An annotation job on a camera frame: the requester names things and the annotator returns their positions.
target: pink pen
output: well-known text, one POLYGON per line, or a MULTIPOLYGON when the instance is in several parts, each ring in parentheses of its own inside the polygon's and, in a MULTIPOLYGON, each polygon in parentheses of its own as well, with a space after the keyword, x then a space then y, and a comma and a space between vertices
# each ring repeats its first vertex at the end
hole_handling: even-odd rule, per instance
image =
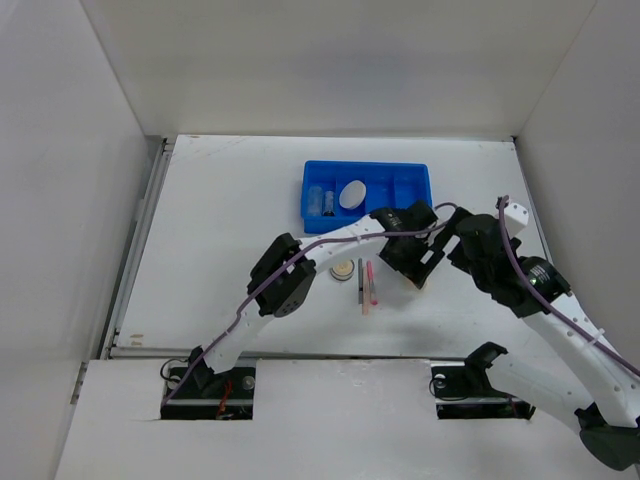
POLYGON ((371 265, 371 260, 367 260, 367 276, 369 277, 369 295, 371 296, 371 305, 377 305, 378 296, 376 295, 376 286, 373 283, 373 265, 371 265))

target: white panel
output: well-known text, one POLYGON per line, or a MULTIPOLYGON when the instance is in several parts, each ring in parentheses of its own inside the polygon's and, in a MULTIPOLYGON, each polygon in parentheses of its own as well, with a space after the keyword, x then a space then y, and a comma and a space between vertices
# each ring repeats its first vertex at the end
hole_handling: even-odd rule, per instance
POLYGON ((640 3, 598 2, 518 138, 554 260, 640 364, 640 3))
POLYGON ((53 475, 146 145, 77 0, 0 7, 0 477, 53 475))
POLYGON ((637 479, 540 411, 437 420, 425 361, 263 361, 236 422, 157 421, 160 363, 91 363, 57 480, 637 479))
POLYGON ((520 131, 593 0, 84 0, 147 133, 520 131))
MULTIPOLYGON (((129 353, 182 349, 224 331, 249 272, 278 235, 303 236, 300 189, 309 159, 427 164, 435 203, 495 212, 498 195, 530 204, 512 143, 425 139, 180 136, 121 334, 129 353)), ((452 209, 443 209, 447 218, 452 209)), ((541 255, 534 221, 522 255, 541 255)), ((423 291, 372 258, 380 304, 368 317, 357 280, 328 272, 305 304, 276 319, 248 350, 274 353, 467 356, 486 341, 520 355, 551 349, 470 276, 441 263, 423 291)))

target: small bottle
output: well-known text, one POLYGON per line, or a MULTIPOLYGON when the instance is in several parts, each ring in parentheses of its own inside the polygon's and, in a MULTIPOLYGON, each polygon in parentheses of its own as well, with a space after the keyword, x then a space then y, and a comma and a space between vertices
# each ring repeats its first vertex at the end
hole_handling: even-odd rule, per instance
POLYGON ((322 214, 322 188, 309 187, 307 192, 307 215, 319 217, 322 214))
POLYGON ((324 209, 322 210, 322 215, 325 217, 335 217, 335 213, 333 212, 333 191, 327 190, 324 192, 324 209))

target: blue tray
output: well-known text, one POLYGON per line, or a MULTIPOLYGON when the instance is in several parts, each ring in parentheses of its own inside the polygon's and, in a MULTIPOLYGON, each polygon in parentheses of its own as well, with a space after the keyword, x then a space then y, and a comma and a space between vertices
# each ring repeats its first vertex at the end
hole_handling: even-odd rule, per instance
POLYGON ((354 223, 377 208, 407 208, 418 199, 433 206, 426 165, 309 160, 304 165, 300 215, 306 233, 325 233, 354 223), (359 207, 346 210, 340 207, 340 192, 353 180, 366 185, 367 195, 359 207), (335 192, 334 217, 307 215, 307 193, 315 185, 323 192, 335 192))

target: robotic arm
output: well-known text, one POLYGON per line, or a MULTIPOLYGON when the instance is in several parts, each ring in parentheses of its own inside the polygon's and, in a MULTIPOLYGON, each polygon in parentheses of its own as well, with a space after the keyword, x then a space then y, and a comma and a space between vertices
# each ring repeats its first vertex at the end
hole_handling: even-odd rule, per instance
POLYGON ((375 210, 321 236, 299 241, 289 234, 279 236, 252 269, 249 297, 235 321, 206 349, 192 351, 189 371, 198 388, 205 395, 218 388, 220 374, 234 367, 246 345, 270 320, 290 315, 302 305, 318 273, 345 260, 378 254, 422 288, 445 257, 445 246, 457 237, 458 244, 447 255, 453 266, 471 275, 479 290, 511 309, 547 341, 582 385, 568 386, 517 360, 504 347, 487 343, 469 355, 464 366, 433 367, 434 378, 446 379, 439 393, 443 397, 517 396, 578 433, 587 449, 607 466, 624 470, 639 462, 640 378, 602 351, 604 346, 617 355, 549 262, 539 257, 514 260, 521 243, 515 236, 527 226, 528 212, 517 203, 503 212, 508 236, 501 236, 495 217, 473 215, 463 208, 456 208, 446 224, 433 227, 438 217, 421 201, 408 209, 375 210), (510 252, 505 249, 507 242, 510 252), (523 284, 509 255, 536 295, 523 284), (536 298, 540 296, 544 303, 536 298), (545 305, 570 318, 591 340, 545 305))

